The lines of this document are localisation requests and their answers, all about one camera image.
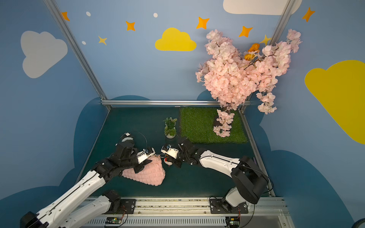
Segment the small potted succulent plant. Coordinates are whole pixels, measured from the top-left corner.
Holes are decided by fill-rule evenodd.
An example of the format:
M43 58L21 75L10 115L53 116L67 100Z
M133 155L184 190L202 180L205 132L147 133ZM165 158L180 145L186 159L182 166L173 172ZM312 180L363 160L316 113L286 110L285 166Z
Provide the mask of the small potted succulent plant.
M168 117L164 120L164 134L166 138L173 139L176 137L177 130L176 130L176 122L177 118Z

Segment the green artificial grass mat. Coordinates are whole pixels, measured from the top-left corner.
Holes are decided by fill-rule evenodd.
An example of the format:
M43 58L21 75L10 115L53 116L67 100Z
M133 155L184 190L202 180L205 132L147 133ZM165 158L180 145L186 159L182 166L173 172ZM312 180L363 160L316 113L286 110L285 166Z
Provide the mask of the green artificial grass mat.
M230 136L220 137L213 131L218 125L217 109L215 107L183 107L180 109L180 136L187 137L192 143L247 143L244 126L240 114L235 114Z

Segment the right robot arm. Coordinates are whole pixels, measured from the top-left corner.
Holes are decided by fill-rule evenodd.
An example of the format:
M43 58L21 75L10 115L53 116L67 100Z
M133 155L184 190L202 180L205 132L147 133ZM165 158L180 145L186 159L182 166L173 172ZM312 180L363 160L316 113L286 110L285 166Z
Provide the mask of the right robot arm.
M248 213L250 204L256 205L265 192L270 179L249 157L230 158L215 154L212 151L197 147L188 138L174 148L165 144L161 152L166 162L181 167L184 162L203 168L212 169L232 178L235 187L222 198L210 200L212 214Z

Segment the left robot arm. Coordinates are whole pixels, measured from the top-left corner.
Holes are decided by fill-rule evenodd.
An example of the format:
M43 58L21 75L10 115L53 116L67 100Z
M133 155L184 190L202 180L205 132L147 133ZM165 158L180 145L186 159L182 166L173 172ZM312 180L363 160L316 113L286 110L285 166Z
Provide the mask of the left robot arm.
M121 177L124 170L142 171L155 155L152 147L138 151L131 142L116 145L116 151L98 161L86 175L65 194L37 213L28 212L20 219L21 228L80 228L101 214L124 213L126 210L119 194L108 190L88 205L78 209L96 190L115 177Z

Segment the aluminium front rail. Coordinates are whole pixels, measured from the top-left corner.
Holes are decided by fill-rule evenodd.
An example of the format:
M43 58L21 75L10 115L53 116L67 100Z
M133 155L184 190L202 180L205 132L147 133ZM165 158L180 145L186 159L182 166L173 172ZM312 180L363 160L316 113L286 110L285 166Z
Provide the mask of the aluminium front rail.
M88 198L77 208L93 202ZM211 214L209 198L136 199L134 214L101 214L80 228L292 228L283 198L262 198L248 214Z

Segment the pink knitted bag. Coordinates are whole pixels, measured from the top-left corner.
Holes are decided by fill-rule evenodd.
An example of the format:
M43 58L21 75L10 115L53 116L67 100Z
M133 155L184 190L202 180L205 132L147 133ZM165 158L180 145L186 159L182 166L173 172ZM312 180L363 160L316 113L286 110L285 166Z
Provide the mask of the pink knitted bag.
M149 160L152 162L147 164L139 173L135 173L134 169L131 168L124 170L122 176L147 185L161 185L165 179L165 170L162 166L161 157L153 156Z

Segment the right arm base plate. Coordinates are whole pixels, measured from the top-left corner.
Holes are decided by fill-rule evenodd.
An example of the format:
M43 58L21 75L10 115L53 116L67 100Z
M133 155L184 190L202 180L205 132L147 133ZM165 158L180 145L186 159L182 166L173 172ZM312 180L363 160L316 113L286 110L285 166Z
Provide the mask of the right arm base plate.
M210 197L208 199L210 204L210 212L211 214L248 214L248 205L246 202L239 204L238 206L234 207L231 206L228 202L216 198Z

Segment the white cat plush keychain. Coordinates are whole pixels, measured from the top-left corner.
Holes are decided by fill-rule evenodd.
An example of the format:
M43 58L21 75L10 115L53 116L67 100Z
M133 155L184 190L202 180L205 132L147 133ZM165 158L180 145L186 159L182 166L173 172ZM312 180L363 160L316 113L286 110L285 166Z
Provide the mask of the white cat plush keychain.
M164 163L166 164L166 165L168 165L169 167L170 166L172 166L173 165L173 163L172 162L170 162L170 161L168 161L168 159L167 158L164 158Z

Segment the pink cherry blossom tree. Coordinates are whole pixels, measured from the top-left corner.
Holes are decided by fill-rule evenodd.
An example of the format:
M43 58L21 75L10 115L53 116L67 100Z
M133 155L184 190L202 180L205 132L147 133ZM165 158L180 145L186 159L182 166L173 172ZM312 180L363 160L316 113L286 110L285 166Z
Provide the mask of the pink cherry blossom tree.
M272 91L278 77L287 73L291 54L298 52L301 33L289 29L285 41L263 48L255 43L244 53L240 53L232 40L218 30L212 30L206 38L205 47L212 58L200 65L196 77L220 104L218 124L213 131L219 137L229 137L233 111L253 93L261 101L260 112L267 115L276 111L276 97Z

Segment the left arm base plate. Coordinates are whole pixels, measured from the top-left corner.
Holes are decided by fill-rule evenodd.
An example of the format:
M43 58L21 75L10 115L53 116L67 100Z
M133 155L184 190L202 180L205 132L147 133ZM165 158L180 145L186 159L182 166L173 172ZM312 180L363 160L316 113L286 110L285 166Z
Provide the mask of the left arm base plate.
M116 199L104 214L134 214L135 206L136 199Z

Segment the aluminium back frame bar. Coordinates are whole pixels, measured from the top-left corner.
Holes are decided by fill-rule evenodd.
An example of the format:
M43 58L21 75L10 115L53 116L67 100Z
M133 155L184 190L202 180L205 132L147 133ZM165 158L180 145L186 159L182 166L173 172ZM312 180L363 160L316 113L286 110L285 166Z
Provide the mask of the aluminium back frame bar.
M102 105L172 105L172 106L210 106L220 105L218 101L202 100L101 100Z

